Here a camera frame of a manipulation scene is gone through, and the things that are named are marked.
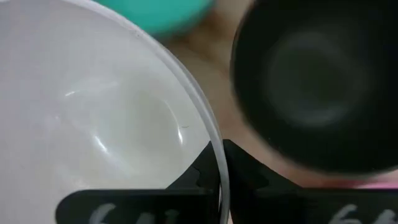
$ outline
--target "teal object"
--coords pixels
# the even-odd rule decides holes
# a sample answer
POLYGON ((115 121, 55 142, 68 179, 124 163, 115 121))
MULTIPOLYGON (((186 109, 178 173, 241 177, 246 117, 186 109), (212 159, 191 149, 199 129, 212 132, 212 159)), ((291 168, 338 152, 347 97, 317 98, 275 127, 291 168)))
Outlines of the teal object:
POLYGON ((184 32, 208 12, 213 0, 95 0, 155 37, 184 32))

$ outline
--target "black mug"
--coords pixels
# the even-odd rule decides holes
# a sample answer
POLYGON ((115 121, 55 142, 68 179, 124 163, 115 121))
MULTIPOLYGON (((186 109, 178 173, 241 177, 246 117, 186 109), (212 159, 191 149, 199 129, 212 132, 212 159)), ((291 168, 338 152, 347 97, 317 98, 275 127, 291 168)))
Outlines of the black mug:
POLYGON ((236 33, 231 76, 274 150, 328 174, 398 165, 398 3, 258 0, 236 33))

